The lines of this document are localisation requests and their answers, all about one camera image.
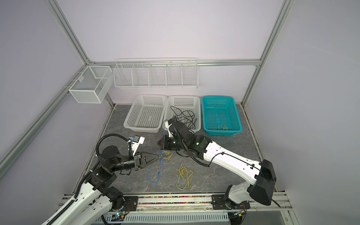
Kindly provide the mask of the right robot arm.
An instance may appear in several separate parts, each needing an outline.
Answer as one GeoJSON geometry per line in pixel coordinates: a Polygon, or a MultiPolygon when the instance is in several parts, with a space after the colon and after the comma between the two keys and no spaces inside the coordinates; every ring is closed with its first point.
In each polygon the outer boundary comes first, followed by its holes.
{"type": "Polygon", "coordinates": [[[194,134],[176,117],[164,121],[163,127],[165,134],[158,141],[162,150],[180,152],[181,156],[189,157],[204,167],[216,164],[244,180],[241,184],[228,186],[222,197],[224,209],[235,209],[250,200],[265,206],[272,204],[277,181],[272,162],[266,159],[259,162],[237,155],[208,137],[194,134]]]}

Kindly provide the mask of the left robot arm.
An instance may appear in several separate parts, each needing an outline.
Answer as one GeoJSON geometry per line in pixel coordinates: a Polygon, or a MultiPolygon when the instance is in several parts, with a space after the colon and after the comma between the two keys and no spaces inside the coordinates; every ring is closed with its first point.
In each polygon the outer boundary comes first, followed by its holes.
{"type": "Polygon", "coordinates": [[[126,138],[118,134],[108,134],[101,137],[95,147],[97,156],[95,166],[81,179],[70,199],[44,223],[90,225],[111,210],[123,210],[126,204],[124,194],[112,186],[117,178],[116,172],[143,169],[159,159],[157,154],[136,151],[143,142],[142,136],[126,138]],[[108,137],[124,140],[128,154],[120,154],[119,149],[114,145],[100,151],[102,141],[108,137]]]}

